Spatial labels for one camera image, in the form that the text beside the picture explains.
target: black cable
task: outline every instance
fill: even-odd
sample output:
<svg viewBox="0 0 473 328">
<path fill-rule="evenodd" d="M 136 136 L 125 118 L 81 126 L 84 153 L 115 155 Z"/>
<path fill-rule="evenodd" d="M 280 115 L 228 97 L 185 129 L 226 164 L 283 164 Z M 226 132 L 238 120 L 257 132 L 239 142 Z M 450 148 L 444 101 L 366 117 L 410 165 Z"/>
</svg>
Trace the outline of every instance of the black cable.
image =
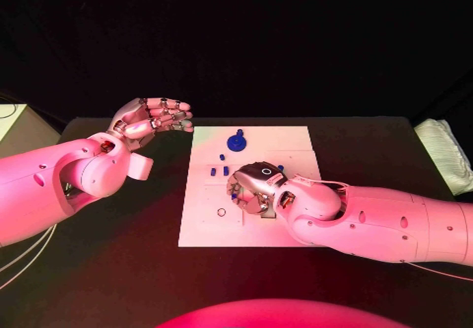
<svg viewBox="0 0 473 328">
<path fill-rule="evenodd" d="M 13 105 L 13 111 L 9 115 L 0 116 L 0 118 L 9 118 L 16 112 L 17 112 L 17 104 L 14 104 L 7 98 L 0 97 L 0 99 L 9 101 L 9 103 Z"/>
</svg>

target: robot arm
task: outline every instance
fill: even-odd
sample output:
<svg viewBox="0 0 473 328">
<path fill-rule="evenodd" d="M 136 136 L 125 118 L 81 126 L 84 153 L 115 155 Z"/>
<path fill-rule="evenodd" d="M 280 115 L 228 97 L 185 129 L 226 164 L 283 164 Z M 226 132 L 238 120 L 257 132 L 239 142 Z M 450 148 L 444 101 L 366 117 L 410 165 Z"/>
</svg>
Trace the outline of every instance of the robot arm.
<svg viewBox="0 0 473 328">
<path fill-rule="evenodd" d="M 241 188 L 254 194 L 248 201 L 236 197 Z M 288 180 L 265 162 L 245 165 L 226 189 L 251 214 L 273 206 L 277 220 L 304 245 L 323 245 L 384 262 L 473 265 L 472 204 L 298 175 Z"/>
<path fill-rule="evenodd" d="M 0 246 L 112 195 L 127 176 L 149 178 L 153 160 L 133 151 L 156 132 L 193 131 L 189 109 L 177 100 L 137 98 L 118 110 L 105 133 L 0 159 Z M 63 190 L 66 184 L 72 190 Z"/>
</svg>

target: small blue part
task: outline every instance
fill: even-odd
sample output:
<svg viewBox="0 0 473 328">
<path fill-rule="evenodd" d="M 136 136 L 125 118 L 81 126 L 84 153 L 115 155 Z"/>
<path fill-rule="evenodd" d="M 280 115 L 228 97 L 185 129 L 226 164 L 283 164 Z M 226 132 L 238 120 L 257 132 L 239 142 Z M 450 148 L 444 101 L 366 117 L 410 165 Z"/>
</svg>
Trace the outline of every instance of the small blue part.
<svg viewBox="0 0 473 328">
<path fill-rule="evenodd" d="M 232 152 L 241 152 L 247 147 L 247 139 L 244 138 L 244 131 L 238 129 L 236 134 L 226 140 L 226 146 Z"/>
</svg>

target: black curtain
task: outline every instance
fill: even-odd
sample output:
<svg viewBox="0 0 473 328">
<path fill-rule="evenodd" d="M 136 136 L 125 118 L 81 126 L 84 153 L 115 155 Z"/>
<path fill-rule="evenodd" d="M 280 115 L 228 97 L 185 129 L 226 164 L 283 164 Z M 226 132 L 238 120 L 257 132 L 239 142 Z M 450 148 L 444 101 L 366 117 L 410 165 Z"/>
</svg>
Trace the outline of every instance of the black curtain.
<svg viewBox="0 0 473 328">
<path fill-rule="evenodd" d="M 3 3 L 0 19 L 0 92 L 62 127 L 137 96 L 200 117 L 417 120 L 473 67 L 451 5 L 36 0 Z"/>
</svg>

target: robotic hand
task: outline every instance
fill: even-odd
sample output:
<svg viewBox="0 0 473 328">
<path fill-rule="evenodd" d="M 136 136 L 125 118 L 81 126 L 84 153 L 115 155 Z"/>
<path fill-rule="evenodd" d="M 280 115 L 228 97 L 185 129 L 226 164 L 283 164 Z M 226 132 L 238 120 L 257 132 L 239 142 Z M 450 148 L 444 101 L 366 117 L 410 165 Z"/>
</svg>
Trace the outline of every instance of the robotic hand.
<svg viewBox="0 0 473 328">
<path fill-rule="evenodd" d="M 118 110 L 105 133 L 0 159 L 0 246 L 112 195 L 127 176 L 149 178 L 153 160 L 133 151 L 157 132 L 193 131 L 189 110 L 177 100 L 137 98 Z"/>
<path fill-rule="evenodd" d="M 241 190 L 252 193 L 242 199 Z M 473 266 L 473 204 L 342 182 L 287 179 L 267 162 L 241 167 L 226 193 L 249 214 L 270 206 L 304 245 L 323 245 L 384 262 L 453 262 Z"/>
</svg>

